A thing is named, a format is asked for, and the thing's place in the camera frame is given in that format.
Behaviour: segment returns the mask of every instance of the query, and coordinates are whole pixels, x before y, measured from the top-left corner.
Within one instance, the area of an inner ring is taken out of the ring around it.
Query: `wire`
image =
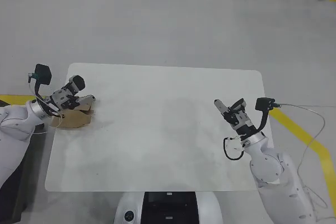
[[[303,188],[307,188],[308,190],[310,190],[311,192],[313,192],[313,193],[314,193],[314,194],[315,194],[315,195],[316,195],[316,196],[317,196],[317,197],[324,203],[324,205],[325,205],[325,206],[322,206],[321,204],[317,203],[315,200],[313,200],[313,199],[311,198],[310,194],[308,194],[313,210],[316,211],[316,210],[315,210],[315,207],[314,207],[314,203],[315,203],[316,205],[318,205],[319,207],[321,207],[321,208],[328,208],[328,205],[327,205],[326,201],[325,201],[325,200],[324,200],[318,193],[314,192],[310,187],[308,187],[306,184],[304,184],[304,181],[302,180],[302,178],[301,178],[301,176],[300,176],[300,167],[301,167],[301,165],[302,165],[302,162],[304,161],[306,151],[307,151],[307,149],[310,147],[310,145],[313,143],[313,141],[316,140],[316,138],[317,138],[317,137],[320,135],[320,133],[324,130],[325,125],[326,125],[326,120],[325,120],[325,118],[324,118],[321,114],[317,113],[316,111],[314,111],[314,110],[310,110],[310,109],[308,109],[308,108],[304,108],[304,107],[299,106],[299,105],[293,105],[293,104],[280,104],[280,105],[294,106],[294,107],[296,107],[296,108],[300,108],[300,109],[304,109],[304,110],[310,111],[310,112],[312,112],[312,113],[318,115],[319,117],[321,117],[322,120],[323,120],[323,126],[321,127],[321,129],[319,130],[319,132],[312,138],[312,140],[309,142],[309,144],[307,144],[306,148],[304,149],[304,152],[303,152],[303,154],[302,154],[300,163],[299,163],[299,165],[298,165],[298,167],[297,167],[297,175],[298,175],[298,178],[299,178],[300,181],[301,181],[301,184],[302,184]],[[336,217],[334,217],[334,216],[331,216],[331,217],[323,217],[323,218],[317,218],[317,217],[316,217],[316,222],[319,222],[319,221],[321,221],[321,220],[331,219],[331,218],[336,219]]]
[[[321,117],[322,120],[323,120],[323,122],[324,122],[324,124],[323,124],[323,126],[321,127],[321,129],[319,130],[319,132],[312,138],[312,140],[309,142],[309,144],[307,144],[307,146],[306,146],[306,148],[305,148],[305,150],[304,150],[304,153],[302,154],[301,161],[300,161],[299,165],[297,166],[297,174],[298,174],[298,176],[300,177],[300,167],[301,167],[301,164],[302,164],[302,162],[303,162],[303,160],[304,160],[306,151],[307,151],[307,149],[310,147],[310,145],[313,143],[313,141],[314,141],[314,140],[320,135],[320,133],[324,130],[325,125],[326,125],[326,120],[325,120],[325,118],[324,118],[321,114],[317,113],[316,111],[314,111],[314,110],[310,110],[310,109],[308,109],[308,108],[303,108],[302,106],[297,106],[297,105],[292,105],[292,104],[280,104],[280,105],[294,106],[294,107],[296,107],[296,108],[301,108],[301,109],[304,109],[304,110],[308,110],[308,111],[310,111],[310,112],[312,112],[312,113],[318,115],[319,117]]]
[[[333,218],[333,219],[336,220],[336,217],[334,217],[334,216],[330,216],[330,217],[318,218],[318,219],[316,219],[316,222],[320,222],[321,220],[329,220],[329,219],[331,219],[331,218]]]
[[[233,138],[231,138],[231,137],[226,137],[226,138],[224,138],[224,140],[223,140],[224,154],[225,154],[225,156],[226,156],[229,160],[236,161],[236,160],[241,159],[242,156],[244,155],[244,151],[242,151],[241,154],[240,154],[240,156],[237,157],[237,158],[232,158],[232,157],[228,156],[228,153],[226,152],[226,149],[225,149],[225,147],[226,147],[226,146],[225,146],[225,141],[228,140],[228,142],[229,142],[230,140],[238,139],[238,138],[240,138],[241,136],[244,136],[244,134],[242,134],[242,135],[240,135],[240,136],[235,136],[235,137],[233,137]]]

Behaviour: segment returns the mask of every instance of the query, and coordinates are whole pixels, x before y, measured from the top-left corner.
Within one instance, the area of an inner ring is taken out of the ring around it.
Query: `white robot body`
[[[22,161],[30,143],[30,133],[42,123],[33,112],[31,102],[26,106],[0,108],[0,188]]]
[[[148,199],[149,194],[160,194],[165,195],[165,197],[159,199],[156,197],[154,201]],[[195,194],[196,202],[193,202],[191,205],[197,207],[198,213],[193,214],[196,215],[196,217],[189,217],[189,214],[184,211],[184,204],[186,202],[180,200],[182,194]],[[179,197],[179,200],[175,201],[174,199],[170,199],[170,197]],[[199,224],[223,224],[220,205],[213,192],[126,192],[119,201],[114,224],[147,223],[144,218],[142,219],[142,212],[144,213],[144,207],[147,209],[150,208],[148,201],[154,203],[153,206],[157,207],[154,212],[150,212],[149,223],[155,221],[156,223],[183,223],[184,220],[189,219],[190,223],[198,221]],[[183,205],[183,209],[177,211],[177,208],[181,205]]]

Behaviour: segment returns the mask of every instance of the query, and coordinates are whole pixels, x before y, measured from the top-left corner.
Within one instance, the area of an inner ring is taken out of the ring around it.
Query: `gray floor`
[[[26,74],[44,63],[52,88],[71,63],[254,69],[279,102],[336,106],[336,3],[317,0],[0,1],[0,94],[30,94]],[[49,88],[43,94],[49,94]],[[319,141],[336,169],[336,108]],[[318,118],[284,109],[316,133]],[[295,162],[303,144],[272,120],[276,147]],[[112,223],[120,193],[53,193],[44,188],[53,134],[38,151],[31,203],[22,223]],[[329,202],[317,156],[306,182]],[[271,223],[257,192],[219,192],[225,223]],[[329,209],[319,211],[331,216]]]

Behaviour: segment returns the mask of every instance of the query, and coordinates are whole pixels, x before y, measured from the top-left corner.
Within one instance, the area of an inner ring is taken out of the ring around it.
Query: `yellow floor stripe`
[[[34,96],[26,95],[0,95],[0,100],[11,105],[24,105],[27,101],[33,100],[34,98]]]
[[[270,115],[282,125],[284,125],[292,134],[294,134],[301,142],[305,143],[306,145],[309,144],[313,139],[313,137],[309,135],[308,132],[304,131],[287,115],[282,113],[281,110],[274,109],[270,111]],[[326,147],[316,140],[311,143],[310,148],[319,155],[321,167],[331,199],[331,204],[336,216],[336,174],[330,152]]]

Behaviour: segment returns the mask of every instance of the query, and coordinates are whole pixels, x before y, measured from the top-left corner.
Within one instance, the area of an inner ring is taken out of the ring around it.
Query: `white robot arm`
[[[261,132],[266,125],[268,111],[279,107],[274,101],[269,98],[257,100],[255,109],[263,112],[262,123],[258,129],[245,113],[244,99],[229,108],[220,100],[215,100],[214,104],[240,135],[244,152],[251,156],[250,170],[265,210],[273,223],[313,224],[316,219],[311,202],[304,192],[290,156],[268,148],[268,138]]]
[[[95,101],[92,95],[75,96],[85,88],[80,76],[73,76],[68,84],[45,99],[38,94],[38,90],[40,84],[48,85],[50,82],[49,67],[38,64],[30,77],[36,79],[35,92],[40,100],[28,101],[25,106],[0,108],[0,188],[22,161],[36,125],[42,124],[50,116],[58,116],[65,109]]]

